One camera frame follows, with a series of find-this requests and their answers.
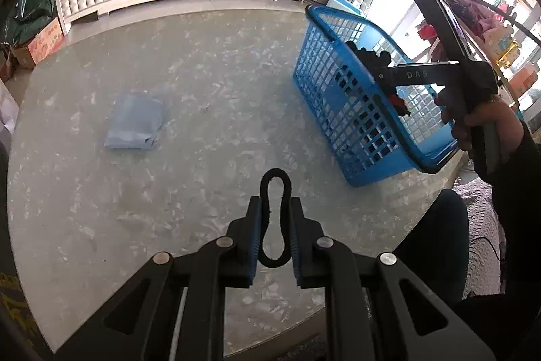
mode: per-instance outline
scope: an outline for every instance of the triangular cutout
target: triangular cutout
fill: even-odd
[[[113,330],[131,335],[145,297],[147,296],[150,280],[142,280],[123,301],[104,319],[103,324]]]
[[[413,327],[418,335],[428,335],[447,326],[447,319],[407,279],[399,283]]]

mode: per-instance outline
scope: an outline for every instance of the black cable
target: black cable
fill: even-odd
[[[490,241],[490,239],[486,236],[478,236],[476,238],[473,238],[473,239],[470,239],[470,245],[479,240],[479,239],[485,239],[491,246],[492,250],[494,251],[494,254],[496,255],[496,258],[498,259],[498,262],[501,262],[500,258],[498,257],[498,253],[496,252],[496,249],[494,248],[494,245],[492,244],[492,242]]]
[[[263,251],[263,240],[271,219],[271,206],[269,204],[268,187],[272,178],[280,178],[283,183],[282,202],[280,203],[280,230],[283,237],[283,251],[278,258],[270,258]],[[282,169],[271,169],[261,178],[259,188],[261,197],[261,237],[259,241],[259,261],[267,268],[278,268],[285,265],[291,258],[291,244],[289,232],[289,200],[291,199],[291,180]]]
[[[478,3],[492,11],[494,11],[494,13],[498,13],[499,15],[501,15],[503,18],[505,18],[506,20],[508,20],[511,24],[515,25],[518,29],[521,30],[521,32],[523,32],[525,35],[527,35],[530,39],[532,39],[535,43],[537,43],[537,45],[539,47],[541,47],[541,40],[534,36],[530,31],[529,29],[527,29],[524,25],[520,24],[519,22],[517,22],[515,19],[513,19],[511,16],[509,16],[505,11],[503,10],[500,10],[499,8],[497,7],[494,7],[493,5],[491,5],[490,3],[488,2],[485,2],[484,0],[471,0],[475,3]]]

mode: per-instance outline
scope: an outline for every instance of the marble-patterned tabletop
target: marble-patterned tabletop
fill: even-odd
[[[305,215],[356,252],[394,248],[454,173],[344,180],[291,75],[302,13],[236,10],[139,22],[69,46],[32,75],[13,140],[8,211],[18,273],[56,350],[154,253],[195,252],[245,215],[263,173],[285,169]],[[150,151],[103,147],[115,97],[145,91],[166,119]],[[264,246],[277,257],[281,197]],[[228,290],[231,353],[307,318],[323,291],[291,263]]]

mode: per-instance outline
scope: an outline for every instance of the dark green garbage bag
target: dark green garbage bag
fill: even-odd
[[[17,0],[3,24],[2,43],[14,47],[24,45],[55,16],[55,0]]]

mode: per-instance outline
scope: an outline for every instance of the black elastic loop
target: black elastic loop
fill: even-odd
[[[283,237],[282,255],[276,259],[270,258],[263,251],[263,239],[271,219],[271,206],[269,204],[268,187],[272,178],[280,178],[283,183],[282,202],[280,203],[280,230]],[[261,178],[259,188],[261,197],[261,240],[259,242],[259,261],[267,268],[278,268],[285,265],[291,258],[291,245],[289,243],[289,200],[291,199],[291,180],[282,169],[271,169]]]

